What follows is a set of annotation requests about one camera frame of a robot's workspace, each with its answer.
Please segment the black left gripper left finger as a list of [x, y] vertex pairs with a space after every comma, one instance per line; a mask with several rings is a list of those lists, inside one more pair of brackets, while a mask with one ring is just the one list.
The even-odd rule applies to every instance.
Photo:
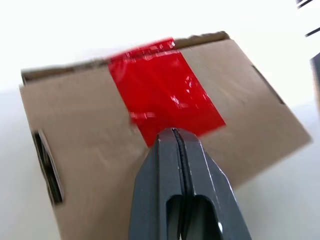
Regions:
[[178, 240], [182, 233], [184, 180], [174, 129], [160, 132], [134, 183], [129, 238]]

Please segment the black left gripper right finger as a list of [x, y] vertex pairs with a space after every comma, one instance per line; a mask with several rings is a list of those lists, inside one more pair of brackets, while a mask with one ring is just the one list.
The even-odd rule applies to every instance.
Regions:
[[186, 130], [174, 130], [184, 180], [183, 240], [250, 240], [228, 178]]

